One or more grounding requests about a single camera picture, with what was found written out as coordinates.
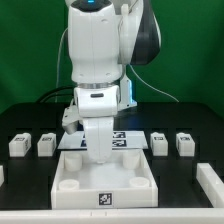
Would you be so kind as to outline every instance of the white plastic part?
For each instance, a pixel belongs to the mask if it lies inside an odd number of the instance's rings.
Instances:
[[[143,0],[138,0],[131,12],[121,17],[120,27],[118,29],[120,31],[121,62],[125,65],[131,62],[142,14]]]
[[[121,77],[117,16],[113,4],[91,13],[70,6],[68,41],[74,82],[108,83]]]
[[[118,105],[119,111],[137,106],[137,102],[132,99],[132,91],[132,82],[125,74],[120,80],[121,101]]]
[[[197,164],[198,182],[214,208],[224,208],[224,184],[208,163]]]
[[[80,153],[68,152],[65,154],[65,169],[70,172],[82,169],[82,155]]]
[[[9,155],[11,157],[24,157],[31,147],[31,135],[18,134],[9,143]]]
[[[150,146],[154,156],[168,155],[168,142],[164,134],[154,132],[151,134]]]
[[[62,127],[68,134],[73,134],[77,131],[78,121],[80,119],[78,107],[76,105],[71,105],[65,108]]]
[[[4,172],[3,172],[3,166],[0,166],[0,187],[4,183]]]
[[[123,167],[125,151],[112,151],[104,164],[93,163],[86,151],[78,151],[83,164],[82,169],[75,172],[65,169],[65,156],[71,152],[62,151],[51,190],[52,209],[157,207],[158,188],[143,151],[140,150],[140,166],[135,170]],[[131,187],[130,179],[136,177],[148,179],[150,185]],[[67,179],[78,181],[79,190],[60,191],[59,183]]]
[[[56,146],[56,134],[43,134],[37,144],[38,156],[53,156]]]
[[[113,117],[85,118],[87,152],[90,160],[97,163],[106,162],[112,152]]]
[[[140,150],[128,150],[123,154],[125,169],[135,170],[140,166]]]
[[[224,209],[149,208],[2,211],[1,224],[223,224]]]
[[[80,117],[103,117],[117,114],[120,95],[119,87],[116,85],[102,89],[82,89],[77,87],[74,95]]]
[[[128,4],[123,4],[121,6],[121,15],[127,16],[128,14],[129,14],[129,6],[128,6]]]
[[[63,180],[59,183],[58,188],[59,191],[76,191],[79,189],[79,182],[73,179]]]
[[[193,157],[195,154],[195,142],[190,134],[177,134],[176,147],[180,156]]]
[[[150,186],[149,179],[145,177],[131,178],[129,183],[130,183],[130,187],[133,187],[133,188],[147,188]]]

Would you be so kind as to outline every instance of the white block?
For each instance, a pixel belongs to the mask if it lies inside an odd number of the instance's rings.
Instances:
[[[164,134],[154,132],[151,134],[150,145],[154,156],[168,155],[168,142]]]
[[[193,157],[195,154],[195,142],[190,134],[185,133],[177,134],[176,147],[180,156]]]
[[[31,135],[28,133],[18,134],[9,143],[11,157],[24,157],[31,147]]]
[[[4,183],[4,173],[3,173],[3,166],[0,166],[0,187]]]
[[[214,208],[224,208],[224,184],[208,163],[198,163],[198,182]]]
[[[38,156],[53,156],[56,145],[56,134],[43,134],[37,144]]]

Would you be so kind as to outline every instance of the small white block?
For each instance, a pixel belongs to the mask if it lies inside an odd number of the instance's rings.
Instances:
[[[56,145],[56,134],[43,134],[37,144],[38,156],[53,156]]]
[[[176,135],[176,147],[180,156],[193,157],[195,142],[190,134],[179,133]]]
[[[28,133],[18,134],[9,143],[11,157],[24,157],[31,147],[31,135]]]
[[[0,166],[0,187],[4,183],[4,173],[3,173],[3,166]]]
[[[154,132],[151,134],[150,146],[154,156],[168,155],[168,142],[164,134]]]

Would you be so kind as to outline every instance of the black square label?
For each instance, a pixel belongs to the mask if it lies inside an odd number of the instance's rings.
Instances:
[[[15,141],[18,141],[18,142],[22,142],[22,141],[24,141],[25,140],[25,138],[16,138],[15,139]]]
[[[126,140],[113,140],[112,147],[127,147]]]
[[[190,141],[190,138],[189,137],[180,137],[180,140],[181,141]]]
[[[154,139],[157,141],[161,141],[161,140],[163,140],[163,137],[154,137]]]
[[[126,138],[124,131],[114,131],[113,138]]]
[[[42,141],[51,141],[52,140],[52,138],[42,138]]]
[[[112,206],[113,194],[112,193],[100,193],[99,194],[99,206]]]

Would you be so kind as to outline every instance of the white box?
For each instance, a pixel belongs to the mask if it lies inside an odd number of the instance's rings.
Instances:
[[[56,146],[56,134],[43,134],[37,144],[38,156],[53,156]]]
[[[11,157],[24,157],[31,147],[31,135],[28,133],[18,134],[9,143]]]
[[[195,142],[190,134],[177,134],[176,147],[180,156],[193,157],[195,154]]]
[[[168,142],[164,134],[154,132],[151,134],[150,146],[154,156],[168,155]]]
[[[76,162],[82,158],[82,163],[77,162],[79,165],[73,167],[75,171],[66,170],[65,158],[71,153],[81,155],[74,156]],[[134,166],[128,163],[131,157]],[[104,164],[92,163],[86,151],[62,151],[51,202],[52,209],[157,207],[158,188],[143,150],[113,150]]]
[[[0,166],[0,187],[4,183],[4,172],[3,172],[3,166]]]

